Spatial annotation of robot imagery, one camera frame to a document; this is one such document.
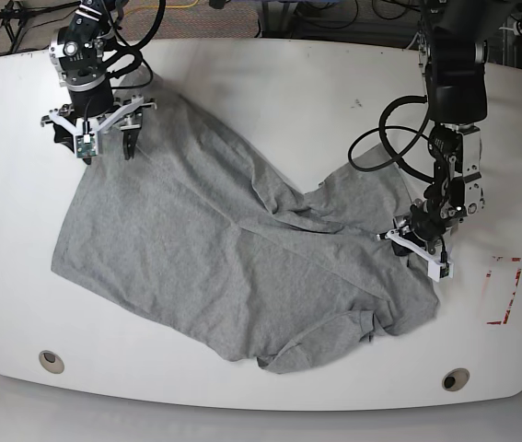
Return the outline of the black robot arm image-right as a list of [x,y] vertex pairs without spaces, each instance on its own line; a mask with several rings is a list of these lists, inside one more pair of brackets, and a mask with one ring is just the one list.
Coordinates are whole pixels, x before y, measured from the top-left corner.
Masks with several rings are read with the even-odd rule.
[[414,204],[410,231],[428,247],[483,207],[481,130],[488,113],[487,40],[505,22],[512,1],[422,1],[421,60],[428,115],[431,184]]

